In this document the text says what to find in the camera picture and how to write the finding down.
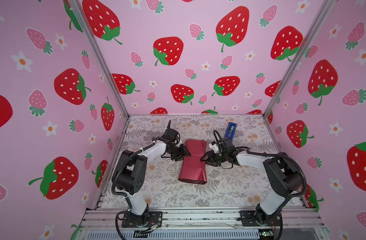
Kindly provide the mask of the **dark red wrapping paper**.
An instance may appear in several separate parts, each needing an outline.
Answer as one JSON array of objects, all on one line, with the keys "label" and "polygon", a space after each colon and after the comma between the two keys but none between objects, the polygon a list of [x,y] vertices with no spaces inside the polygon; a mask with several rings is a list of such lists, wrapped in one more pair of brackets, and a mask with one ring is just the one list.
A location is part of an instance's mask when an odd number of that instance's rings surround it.
[{"label": "dark red wrapping paper", "polygon": [[178,180],[184,183],[206,184],[206,164],[201,161],[201,158],[206,154],[206,141],[186,140],[185,146],[191,156],[184,157]]}]

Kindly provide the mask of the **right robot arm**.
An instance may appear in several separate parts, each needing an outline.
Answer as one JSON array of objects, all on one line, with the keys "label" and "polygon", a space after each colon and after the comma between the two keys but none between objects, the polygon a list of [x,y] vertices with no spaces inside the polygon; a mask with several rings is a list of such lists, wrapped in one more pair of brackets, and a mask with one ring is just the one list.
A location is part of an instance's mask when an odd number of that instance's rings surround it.
[{"label": "right robot arm", "polygon": [[235,147],[226,138],[212,142],[201,161],[213,167],[221,167],[227,162],[232,167],[247,166],[266,172],[271,190],[257,205],[253,217],[261,226],[268,225],[269,220],[280,214],[291,199],[304,196],[307,192],[307,180],[302,168],[286,153],[257,153],[248,147]]}]

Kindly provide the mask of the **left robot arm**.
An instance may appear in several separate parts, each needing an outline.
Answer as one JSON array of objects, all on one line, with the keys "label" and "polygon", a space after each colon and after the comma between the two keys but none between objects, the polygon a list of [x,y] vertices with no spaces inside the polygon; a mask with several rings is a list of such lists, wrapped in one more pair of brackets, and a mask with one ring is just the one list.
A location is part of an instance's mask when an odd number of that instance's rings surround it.
[{"label": "left robot arm", "polygon": [[123,196],[132,217],[146,222],[149,207],[141,192],[144,184],[146,167],[155,158],[167,158],[174,162],[182,161],[191,154],[184,144],[180,144],[178,131],[167,127],[161,137],[152,138],[151,144],[132,152],[121,153],[112,176],[111,193]]}]

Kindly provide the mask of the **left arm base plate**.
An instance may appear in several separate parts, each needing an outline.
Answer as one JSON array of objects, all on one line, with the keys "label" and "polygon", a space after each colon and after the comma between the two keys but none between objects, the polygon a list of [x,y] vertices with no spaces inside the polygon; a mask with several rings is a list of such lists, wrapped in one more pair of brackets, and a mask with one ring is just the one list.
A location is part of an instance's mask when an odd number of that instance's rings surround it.
[{"label": "left arm base plate", "polygon": [[162,223],[163,212],[145,212],[142,216],[131,212],[124,215],[122,228],[150,228],[160,226]]}]

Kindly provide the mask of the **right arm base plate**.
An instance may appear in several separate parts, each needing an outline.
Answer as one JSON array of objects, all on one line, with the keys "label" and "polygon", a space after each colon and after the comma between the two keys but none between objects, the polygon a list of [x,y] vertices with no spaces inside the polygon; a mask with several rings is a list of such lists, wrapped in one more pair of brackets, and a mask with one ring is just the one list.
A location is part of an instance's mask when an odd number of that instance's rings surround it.
[{"label": "right arm base plate", "polygon": [[240,215],[244,227],[280,227],[283,224],[279,212],[266,215],[265,212],[240,211]]}]

